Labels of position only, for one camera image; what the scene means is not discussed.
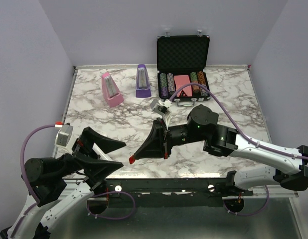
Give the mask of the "red key fob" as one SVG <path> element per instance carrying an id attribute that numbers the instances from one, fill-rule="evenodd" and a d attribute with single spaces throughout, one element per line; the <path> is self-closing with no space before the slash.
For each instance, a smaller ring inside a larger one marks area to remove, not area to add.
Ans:
<path id="1" fill-rule="evenodd" d="M 134 164 L 135 161 L 136 161 L 136 160 L 135 160 L 135 158 L 134 158 L 133 156 L 131 156 L 131 157 L 129 158 L 129 164 Z"/>

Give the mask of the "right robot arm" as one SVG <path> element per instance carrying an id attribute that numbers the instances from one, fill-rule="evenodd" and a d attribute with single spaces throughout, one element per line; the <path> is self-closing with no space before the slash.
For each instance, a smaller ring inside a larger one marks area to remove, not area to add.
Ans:
<path id="1" fill-rule="evenodd" d="M 143 158 L 168 159 L 174 146 L 203 141 L 203 151 L 217 157 L 245 158 L 263 166 L 227 174 L 224 190 L 235 195 L 256 186 L 280 185 L 292 191 L 308 188 L 308 166 L 302 156 L 308 148 L 283 148 L 243 136 L 237 129 L 218 124 L 219 115 L 204 105 L 194 107 L 187 123 L 169 126 L 171 112 L 156 104 L 152 110 L 161 115 L 153 121 L 151 131 L 129 163 Z"/>

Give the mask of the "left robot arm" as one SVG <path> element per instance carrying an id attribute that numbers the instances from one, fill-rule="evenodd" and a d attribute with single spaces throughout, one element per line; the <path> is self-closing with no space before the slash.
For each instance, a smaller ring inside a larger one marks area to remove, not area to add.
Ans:
<path id="1" fill-rule="evenodd" d="M 55 146 L 66 151 L 58 158 L 24 159 L 29 139 L 48 125 L 32 131 L 24 140 L 20 153 L 21 177 L 28 189 L 25 205 L 16 222 L 0 232 L 3 239 L 47 239 L 52 227 L 66 213 L 82 201 L 108 194 L 106 177 L 123 167 L 107 156 L 126 144 L 98 134 L 90 127 L 83 129 L 78 138 L 73 137 L 73 126 L 56 123 L 58 129 Z M 59 201 L 67 184 L 64 177 L 82 170 L 83 182 L 66 198 Z"/>

